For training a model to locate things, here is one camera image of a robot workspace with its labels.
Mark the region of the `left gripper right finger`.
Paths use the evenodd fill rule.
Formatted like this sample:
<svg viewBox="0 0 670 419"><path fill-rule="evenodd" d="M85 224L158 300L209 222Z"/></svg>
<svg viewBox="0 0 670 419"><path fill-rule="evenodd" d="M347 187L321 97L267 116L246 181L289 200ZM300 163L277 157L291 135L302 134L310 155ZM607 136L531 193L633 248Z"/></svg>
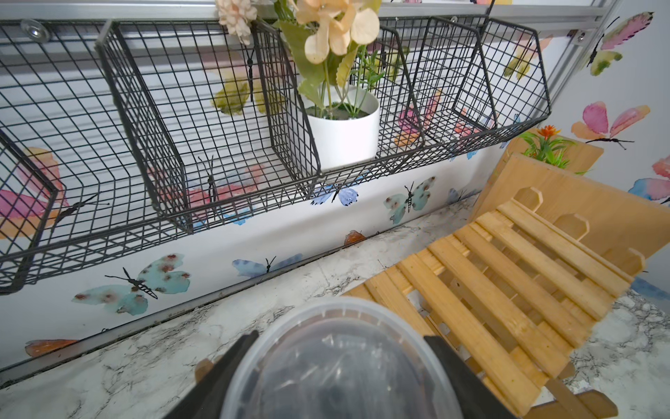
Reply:
<svg viewBox="0 0 670 419"><path fill-rule="evenodd" d="M483 384L446 340L424 336L455 391L462 415L466 419L515 419L516 417Z"/></svg>

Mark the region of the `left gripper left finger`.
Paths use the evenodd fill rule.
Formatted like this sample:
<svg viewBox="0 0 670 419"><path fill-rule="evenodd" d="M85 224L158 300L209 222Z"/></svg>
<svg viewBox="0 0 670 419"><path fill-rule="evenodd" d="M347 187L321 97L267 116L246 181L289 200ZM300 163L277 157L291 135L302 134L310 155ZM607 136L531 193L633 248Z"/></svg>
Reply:
<svg viewBox="0 0 670 419"><path fill-rule="evenodd" d="M233 375L258 337L258 331L243 335L208 371L197 368L200 380L165 418L219 418Z"/></svg>

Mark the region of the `purple seed plastic jar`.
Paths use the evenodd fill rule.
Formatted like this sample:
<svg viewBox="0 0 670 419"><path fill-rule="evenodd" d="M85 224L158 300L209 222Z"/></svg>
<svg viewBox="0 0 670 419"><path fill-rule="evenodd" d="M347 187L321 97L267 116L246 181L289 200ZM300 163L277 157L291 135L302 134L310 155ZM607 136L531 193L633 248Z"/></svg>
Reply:
<svg viewBox="0 0 670 419"><path fill-rule="evenodd" d="M410 324L368 300L322 298L253 342L222 418L460 418L434 351Z"/></svg>

